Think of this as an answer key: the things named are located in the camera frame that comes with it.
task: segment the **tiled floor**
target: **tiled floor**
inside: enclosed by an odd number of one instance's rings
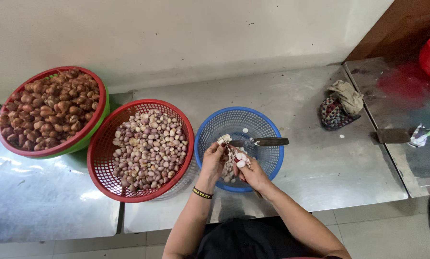
[[[314,212],[354,259],[430,259],[427,197]],[[0,244],[0,258],[161,258],[170,230],[113,237]]]

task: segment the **checkered cloth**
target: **checkered cloth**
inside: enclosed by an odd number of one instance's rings
[[[328,97],[320,106],[321,119],[326,130],[337,130],[357,120],[361,115],[347,115],[335,97]]]

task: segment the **black shirt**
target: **black shirt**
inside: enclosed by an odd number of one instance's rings
[[[254,220],[231,219],[201,240],[198,259],[284,259],[316,256],[288,231]]]

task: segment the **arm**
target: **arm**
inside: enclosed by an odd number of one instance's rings
[[[327,227],[275,186],[256,160],[250,157],[249,159],[250,168],[243,167],[239,172],[239,169],[234,167],[235,174],[239,174],[242,181],[248,182],[272,203],[294,238],[319,256],[333,255],[350,259],[346,248]]]
[[[223,165],[227,161],[227,149],[213,143],[205,152],[202,169],[195,188],[201,192],[212,194],[215,183],[221,176]],[[189,200],[178,216],[168,236],[162,258],[183,258],[195,251],[207,222],[212,200],[200,197],[191,192]]]

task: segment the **blue plastic basket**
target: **blue plastic basket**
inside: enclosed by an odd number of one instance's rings
[[[248,140],[252,138],[281,137],[279,130],[264,114],[250,108],[235,106],[221,109],[210,115],[199,127],[195,136],[194,153],[199,168],[205,150],[219,135],[229,134],[233,140]],[[261,168],[272,180],[279,172],[283,161],[283,146],[276,147],[246,147],[248,155],[255,157]],[[237,180],[235,183],[224,182],[221,178],[217,187],[231,192],[251,192],[250,185]]]

